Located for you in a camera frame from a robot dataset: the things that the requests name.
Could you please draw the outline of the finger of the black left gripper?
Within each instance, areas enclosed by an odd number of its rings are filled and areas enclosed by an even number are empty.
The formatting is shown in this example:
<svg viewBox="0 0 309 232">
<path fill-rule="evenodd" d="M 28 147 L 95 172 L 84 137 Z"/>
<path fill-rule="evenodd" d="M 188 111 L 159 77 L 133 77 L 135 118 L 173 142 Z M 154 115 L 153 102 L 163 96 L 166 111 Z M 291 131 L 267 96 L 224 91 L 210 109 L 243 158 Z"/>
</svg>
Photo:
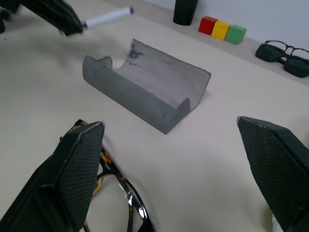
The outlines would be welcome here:
<svg viewBox="0 0 309 232">
<path fill-rule="evenodd" d="M 21 0 L 20 4 L 55 26 L 66 36 L 83 32 L 83 24 L 64 0 Z"/>
</svg>

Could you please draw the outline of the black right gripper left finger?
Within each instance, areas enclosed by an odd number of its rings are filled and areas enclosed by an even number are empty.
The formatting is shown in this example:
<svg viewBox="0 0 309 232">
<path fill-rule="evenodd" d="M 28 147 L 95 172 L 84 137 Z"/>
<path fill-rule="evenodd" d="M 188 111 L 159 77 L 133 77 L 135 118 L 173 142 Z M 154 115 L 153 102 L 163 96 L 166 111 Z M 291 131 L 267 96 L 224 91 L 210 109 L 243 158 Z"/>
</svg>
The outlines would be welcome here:
<svg viewBox="0 0 309 232">
<path fill-rule="evenodd" d="M 67 132 L 0 221 L 2 232 L 78 232 L 97 181 L 105 124 Z"/>
</svg>

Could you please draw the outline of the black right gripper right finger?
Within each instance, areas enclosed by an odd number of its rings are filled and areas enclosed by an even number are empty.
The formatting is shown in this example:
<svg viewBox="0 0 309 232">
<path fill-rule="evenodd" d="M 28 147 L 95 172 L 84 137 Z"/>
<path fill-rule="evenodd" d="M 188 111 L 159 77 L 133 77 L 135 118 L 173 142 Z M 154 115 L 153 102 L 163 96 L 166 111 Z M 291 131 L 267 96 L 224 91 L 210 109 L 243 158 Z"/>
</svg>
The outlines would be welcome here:
<svg viewBox="0 0 309 232">
<path fill-rule="evenodd" d="M 309 149 L 287 128 L 237 118 L 250 169 L 284 232 L 309 230 Z"/>
</svg>

